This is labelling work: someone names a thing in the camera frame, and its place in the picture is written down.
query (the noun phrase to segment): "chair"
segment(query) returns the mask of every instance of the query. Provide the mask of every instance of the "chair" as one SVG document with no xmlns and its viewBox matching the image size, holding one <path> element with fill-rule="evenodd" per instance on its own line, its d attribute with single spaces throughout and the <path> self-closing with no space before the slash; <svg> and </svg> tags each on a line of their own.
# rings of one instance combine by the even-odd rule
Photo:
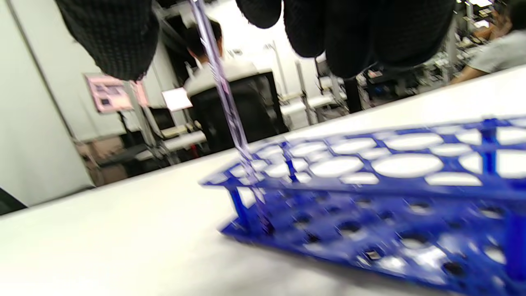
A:
<svg viewBox="0 0 526 296">
<path fill-rule="evenodd" d="M 230 89 L 249 143 L 288 132 L 283 121 L 272 72 L 230 82 Z M 210 88 L 190 98 L 190 116 L 201 124 L 210 150 L 234 147 L 217 89 Z"/>
<path fill-rule="evenodd" d="M 27 207 L 23 203 L 0 188 L 0 215 L 9 214 L 26 208 Z"/>
</svg>

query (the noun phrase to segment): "white lab bench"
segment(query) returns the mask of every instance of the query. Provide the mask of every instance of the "white lab bench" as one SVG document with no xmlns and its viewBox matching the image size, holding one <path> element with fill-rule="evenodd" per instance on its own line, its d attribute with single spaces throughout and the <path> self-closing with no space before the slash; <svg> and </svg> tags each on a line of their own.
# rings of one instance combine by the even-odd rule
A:
<svg viewBox="0 0 526 296">
<path fill-rule="evenodd" d="M 526 113 L 526 68 L 342 117 L 285 137 Z M 243 245 L 216 230 L 234 213 L 198 180 L 227 151 L 0 219 L 2 295 L 447 295 Z"/>
</svg>

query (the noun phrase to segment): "computer monitor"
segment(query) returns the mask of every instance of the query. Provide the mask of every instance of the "computer monitor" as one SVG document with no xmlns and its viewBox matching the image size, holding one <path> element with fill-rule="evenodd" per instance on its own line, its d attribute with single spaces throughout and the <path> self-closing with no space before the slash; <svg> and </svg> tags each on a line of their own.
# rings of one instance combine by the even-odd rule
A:
<svg viewBox="0 0 526 296">
<path fill-rule="evenodd" d="M 133 110 L 132 102 L 124 90 L 124 82 L 103 74 L 85 75 L 95 108 L 99 113 Z M 148 99 L 142 82 L 131 83 L 140 106 L 147 107 Z"/>
<path fill-rule="evenodd" d="M 188 94 L 182 87 L 163 92 L 163 98 L 166 107 L 172 112 L 192 107 Z"/>
</svg>

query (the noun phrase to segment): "dark hair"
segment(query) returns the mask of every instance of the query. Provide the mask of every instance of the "dark hair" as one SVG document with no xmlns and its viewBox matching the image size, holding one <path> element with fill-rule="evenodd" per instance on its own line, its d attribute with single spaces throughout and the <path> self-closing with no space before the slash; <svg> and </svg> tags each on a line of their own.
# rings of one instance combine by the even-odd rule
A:
<svg viewBox="0 0 526 296">
<path fill-rule="evenodd" d="M 216 38 L 217 42 L 222 38 L 221 25 L 212 19 L 210 19 L 210 25 L 212 26 L 212 31 L 214 32 L 214 37 Z M 196 56 L 206 55 L 205 47 L 201 43 L 201 35 L 199 34 L 199 28 L 197 27 L 197 24 L 191 25 L 186 30 L 185 41 L 188 49 Z"/>
<path fill-rule="evenodd" d="M 526 0 L 511 0 L 508 4 L 511 30 L 526 29 Z"/>
</svg>

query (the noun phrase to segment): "man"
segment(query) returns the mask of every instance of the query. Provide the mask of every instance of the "man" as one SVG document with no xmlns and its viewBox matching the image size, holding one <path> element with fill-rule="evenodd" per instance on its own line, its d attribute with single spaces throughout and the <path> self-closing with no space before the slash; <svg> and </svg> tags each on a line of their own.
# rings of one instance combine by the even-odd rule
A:
<svg viewBox="0 0 526 296">
<path fill-rule="evenodd" d="M 473 33 L 476 38 L 485 39 L 487 41 L 493 41 L 494 39 L 500 38 L 506 35 L 509 31 L 509 24 L 507 22 L 507 2 L 508 1 L 495 1 L 493 4 L 492 23 L 488 28 L 482 28 Z"/>
<path fill-rule="evenodd" d="M 217 48 L 219 49 L 219 56 L 223 57 L 223 36 L 221 25 L 213 20 L 210 20 L 210 24 L 217 42 Z M 216 81 L 214 80 L 212 70 L 210 69 L 209 59 L 205 48 L 201 43 L 201 36 L 199 35 L 199 29 L 196 24 L 190 26 L 186 31 L 186 43 L 190 54 L 203 66 L 201 69 L 197 70 L 197 72 L 194 73 L 194 77 L 187 80 L 184 85 L 188 96 L 192 96 L 216 87 Z M 234 81 L 258 74 L 258 70 L 250 62 L 241 60 L 223 60 L 222 65 L 223 70 L 225 71 L 225 77 L 228 81 Z"/>
<path fill-rule="evenodd" d="M 526 65 L 526 0 L 514 0 L 505 11 L 509 33 L 486 45 L 451 84 Z"/>
</svg>

